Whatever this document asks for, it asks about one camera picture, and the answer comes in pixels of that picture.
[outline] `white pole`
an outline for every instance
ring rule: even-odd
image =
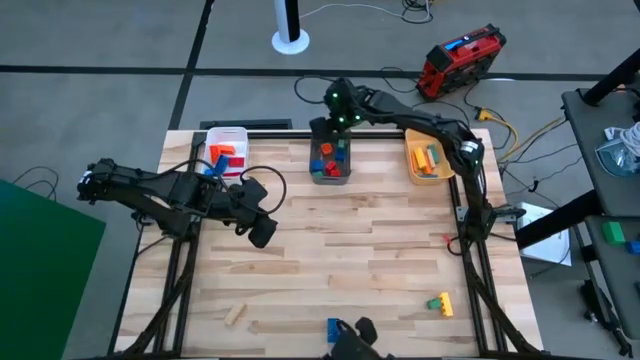
[[[271,38],[271,45],[281,54],[294,55],[309,46],[309,34],[300,29],[297,0],[274,0],[278,31]]]

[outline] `plastic bin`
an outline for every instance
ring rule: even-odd
[[[411,166],[413,149],[416,147],[421,147],[426,151],[426,147],[432,144],[435,145],[438,152],[438,158],[440,160],[435,169],[433,169],[433,174],[437,175],[438,177],[423,178],[420,177],[420,174],[413,172]],[[440,144],[440,142],[432,136],[409,129],[404,133],[404,150],[405,154],[407,155],[407,169],[409,169],[409,179],[411,179],[411,182],[416,185],[440,184],[455,175],[453,170],[451,170],[449,161],[447,161],[447,158],[444,156],[442,144]]]
[[[236,153],[233,157],[244,158],[243,167],[227,167],[225,174],[241,173],[249,167],[249,137],[247,129],[243,127],[214,127],[207,131],[207,140],[205,141],[204,161],[211,163],[211,154],[209,153],[210,145],[231,145],[235,148]],[[222,178],[228,184],[240,184],[240,176],[225,176]]]
[[[344,160],[336,161],[336,149],[338,147],[339,140],[344,141]],[[323,155],[321,151],[322,144],[329,143],[333,147],[334,151],[332,151],[329,155]],[[311,139],[310,146],[310,154],[309,154],[309,173],[311,175],[311,179],[315,184],[318,185],[344,185],[349,181],[349,175],[351,175],[351,137],[349,134],[338,134],[333,133],[327,139]],[[334,161],[336,163],[336,167],[340,169],[340,176],[314,176],[312,170],[312,162],[314,160],[320,160],[323,164],[326,165],[329,161]]]

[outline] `red power tool battery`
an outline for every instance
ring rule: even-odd
[[[416,88],[427,101],[471,84],[484,75],[507,39],[489,24],[435,46],[424,64]]]

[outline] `gray floor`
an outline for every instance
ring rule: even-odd
[[[301,13],[327,1],[301,0]],[[400,11],[399,1],[367,1]],[[136,0],[106,3],[76,0],[8,1],[0,4],[0,64],[67,66],[184,66],[204,0]],[[492,22],[508,44],[494,72],[606,73],[640,46],[640,13],[631,1],[442,0],[429,25],[407,25],[369,9],[325,9],[303,20],[312,45],[302,55],[276,55],[269,45],[275,30],[272,5],[259,0],[216,1],[199,67],[418,70],[437,42]],[[298,128],[321,116],[321,106],[299,101],[294,78],[195,77],[181,129],[201,121],[290,118]],[[0,178],[13,180],[28,167],[58,170],[59,202],[108,223],[104,241],[67,345],[65,358],[104,354],[118,312],[134,252],[136,230],[129,211],[117,204],[78,202],[75,184],[85,166],[112,157],[131,166],[154,169],[159,161],[179,76],[0,74]],[[359,84],[391,91],[380,79]],[[391,80],[407,89],[407,80]],[[484,81],[472,103],[498,110],[522,137],[562,115],[560,94],[590,83]],[[319,99],[326,83],[309,80],[300,91]],[[443,100],[462,105],[461,93]],[[417,104],[417,94],[401,94]],[[423,109],[447,117],[459,110],[442,104]],[[495,144],[506,131],[495,124]],[[575,142],[568,124],[539,141],[523,159]],[[557,156],[510,167],[525,183],[545,177],[579,158],[576,147]],[[40,179],[39,174],[24,179]],[[507,193],[522,186],[508,176]],[[563,204],[591,189],[582,163],[543,182],[539,192]],[[552,206],[536,194],[521,192],[510,203]],[[582,319],[577,293],[584,265],[574,259],[529,282],[545,348],[559,355],[618,358],[612,338]],[[546,265],[525,261],[533,273]]]

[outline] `white base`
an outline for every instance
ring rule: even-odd
[[[277,52],[284,55],[295,55],[303,52],[309,46],[309,34],[300,29],[300,37],[298,40],[286,43],[280,39],[280,33],[276,31],[271,38],[271,45]]]
[[[527,210],[527,214],[519,218],[516,223],[516,227],[518,229],[529,225],[539,218],[551,213],[551,210],[549,209],[527,203],[519,203],[516,205],[516,207]],[[567,253],[567,249],[571,245],[570,241],[569,230],[563,230],[562,232],[559,232],[545,240],[531,245],[526,249],[520,250],[520,255],[532,259],[558,263]],[[567,257],[562,261],[561,264],[571,266],[571,255],[567,255]]]

